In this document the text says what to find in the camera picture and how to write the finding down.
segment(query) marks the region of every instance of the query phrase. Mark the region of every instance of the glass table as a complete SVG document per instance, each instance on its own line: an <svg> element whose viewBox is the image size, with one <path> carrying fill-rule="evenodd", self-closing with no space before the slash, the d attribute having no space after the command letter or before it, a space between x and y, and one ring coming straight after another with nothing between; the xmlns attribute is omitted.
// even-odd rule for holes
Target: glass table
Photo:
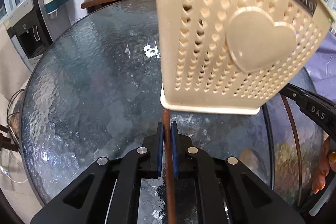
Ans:
<svg viewBox="0 0 336 224"><path fill-rule="evenodd" d="M125 0L88 15L60 36L36 66L21 114L21 150L42 204L101 156L116 159L155 134L161 121L161 70L155 0ZM291 83L314 91L303 69ZM303 185L318 162L322 130L289 102L303 157ZM276 149L276 192L292 204L298 167L292 129L279 95L268 102ZM263 113L172 112L179 133L211 156L239 157L269 184ZM193 182L177 182L179 223L197 223ZM162 178L143 180L138 223L165 223Z"/></svg>

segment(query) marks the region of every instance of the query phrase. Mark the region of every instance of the metal rivet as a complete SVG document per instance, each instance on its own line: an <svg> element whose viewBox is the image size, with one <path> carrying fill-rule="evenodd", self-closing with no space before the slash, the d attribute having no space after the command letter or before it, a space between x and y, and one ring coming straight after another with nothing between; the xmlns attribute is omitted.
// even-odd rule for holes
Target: metal rivet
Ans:
<svg viewBox="0 0 336 224"><path fill-rule="evenodd" d="M235 165L235 164L238 163L238 160L235 157L230 157L230 158L227 159L227 162L231 165Z"/></svg>
<svg viewBox="0 0 336 224"><path fill-rule="evenodd" d="M97 160L97 163L99 164L99 165L105 165L105 164L107 164L107 158L105 158L105 157L101 157L101 158L99 158L98 160Z"/></svg>
<svg viewBox="0 0 336 224"><path fill-rule="evenodd" d="M196 154L198 152L198 149L196 147L189 147L188 152L190 154Z"/></svg>
<svg viewBox="0 0 336 224"><path fill-rule="evenodd" d="M139 154L145 154L145 153L147 153L148 149L142 146L142 147L139 147L136 151Z"/></svg>

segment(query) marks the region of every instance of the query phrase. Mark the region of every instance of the finger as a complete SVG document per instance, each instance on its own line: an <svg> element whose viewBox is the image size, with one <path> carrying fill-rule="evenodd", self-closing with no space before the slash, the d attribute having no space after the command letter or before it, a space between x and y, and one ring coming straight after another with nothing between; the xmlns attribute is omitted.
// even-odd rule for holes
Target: finger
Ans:
<svg viewBox="0 0 336 224"><path fill-rule="evenodd" d="M331 169L336 172L336 152L333 151L329 154L329 164Z"/></svg>
<svg viewBox="0 0 336 224"><path fill-rule="evenodd" d="M322 175L320 169L316 170L314 182L312 185L314 194L317 194L319 190L322 190L326 185L326 178Z"/></svg>
<svg viewBox="0 0 336 224"><path fill-rule="evenodd" d="M324 175L325 177L329 174L330 171L329 160L328 157L323 154L320 156L319 169L322 175Z"/></svg>
<svg viewBox="0 0 336 224"><path fill-rule="evenodd" d="M323 154L325 156L328 156L329 152L330 152L330 137L328 137L323 144Z"/></svg>

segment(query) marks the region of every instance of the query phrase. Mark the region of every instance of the raised heart decoration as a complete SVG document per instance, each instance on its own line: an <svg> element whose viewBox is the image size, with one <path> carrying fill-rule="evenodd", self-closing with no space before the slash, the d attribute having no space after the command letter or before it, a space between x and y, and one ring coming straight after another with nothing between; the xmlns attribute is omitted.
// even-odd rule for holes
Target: raised heart decoration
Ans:
<svg viewBox="0 0 336 224"><path fill-rule="evenodd" d="M296 47L295 29L286 22L274 22L264 10L237 10L226 29L231 58L243 72L254 72L287 58Z"/></svg>

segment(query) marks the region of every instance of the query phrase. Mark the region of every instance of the tile floor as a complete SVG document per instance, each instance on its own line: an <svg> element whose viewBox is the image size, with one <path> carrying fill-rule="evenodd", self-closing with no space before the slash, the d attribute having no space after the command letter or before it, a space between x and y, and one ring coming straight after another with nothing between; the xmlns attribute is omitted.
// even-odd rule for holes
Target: tile floor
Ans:
<svg viewBox="0 0 336 224"><path fill-rule="evenodd" d="M6 149L3 149L0 153L0 164L9 170L10 177L18 182L25 181L27 176L23 169L20 154L11 151L11 156ZM16 183L0 172L0 188L24 223L29 224L32 217L41 210L42 207L28 181L22 184Z"/></svg>

